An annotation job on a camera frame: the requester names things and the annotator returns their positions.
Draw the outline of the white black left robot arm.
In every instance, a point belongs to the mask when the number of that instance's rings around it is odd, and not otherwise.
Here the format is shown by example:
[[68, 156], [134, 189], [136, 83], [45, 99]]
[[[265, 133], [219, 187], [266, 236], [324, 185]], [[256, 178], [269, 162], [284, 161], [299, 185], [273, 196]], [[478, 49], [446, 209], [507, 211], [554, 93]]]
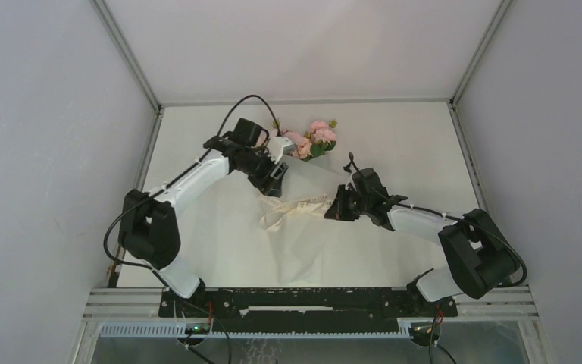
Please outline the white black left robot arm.
[[207, 297], [198, 290], [202, 279], [186, 264], [181, 253], [178, 218], [212, 184], [239, 171], [264, 196], [281, 195], [288, 169], [283, 157], [295, 144], [245, 118], [234, 130], [207, 140], [204, 152], [171, 181], [148, 192], [134, 189], [124, 198], [117, 220], [118, 241], [136, 261], [178, 296], [177, 306], [189, 316], [201, 314]]

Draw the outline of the cream ribbon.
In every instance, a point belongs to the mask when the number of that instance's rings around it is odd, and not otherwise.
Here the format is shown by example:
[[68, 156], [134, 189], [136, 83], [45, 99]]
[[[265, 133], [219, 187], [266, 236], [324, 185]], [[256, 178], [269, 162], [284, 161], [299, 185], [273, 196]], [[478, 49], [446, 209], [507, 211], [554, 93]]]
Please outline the cream ribbon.
[[261, 217], [259, 221], [260, 227], [267, 232], [277, 232], [281, 229], [285, 220], [294, 215], [323, 217], [333, 205], [334, 199], [322, 194], [290, 201], [283, 201], [272, 196], [263, 196], [261, 201], [267, 204], [270, 209]]

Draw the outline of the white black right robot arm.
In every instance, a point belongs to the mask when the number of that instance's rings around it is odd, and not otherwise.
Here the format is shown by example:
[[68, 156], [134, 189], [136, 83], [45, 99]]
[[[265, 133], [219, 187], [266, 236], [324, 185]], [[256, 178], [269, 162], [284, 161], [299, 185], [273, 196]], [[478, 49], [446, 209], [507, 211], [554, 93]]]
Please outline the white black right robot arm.
[[389, 194], [371, 168], [357, 170], [349, 183], [340, 184], [324, 213], [333, 221], [361, 216], [442, 249], [446, 265], [420, 274], [408, 285], [414, 289], [407, 296], [408, 307], [416, 315], [428, 315], [443, 298], [464, 294], [480, 299], [495, 287], [511, 286], [509, 278], [517, 271], [526, 272], [522, 258], [483, 209], [455, 217], [413, 205], [405, 196]]

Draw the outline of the pink fake flower bouquet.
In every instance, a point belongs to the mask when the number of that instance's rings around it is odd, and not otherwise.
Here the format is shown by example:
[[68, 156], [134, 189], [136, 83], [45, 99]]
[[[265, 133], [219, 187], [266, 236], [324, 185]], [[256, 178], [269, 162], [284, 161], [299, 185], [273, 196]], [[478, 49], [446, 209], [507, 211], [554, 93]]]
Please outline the pink fake flower bouquet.
[[332, 151], [336, 147], [337, 135], [336, 119], [329, 121], [313, 121], [304, 133], [297, 133], [281, 128], [279, 120], [275, 120], [271, 126], [283, 137], [294, 142], [294, 147], [289, 153], [293, 158], [309, 161]]

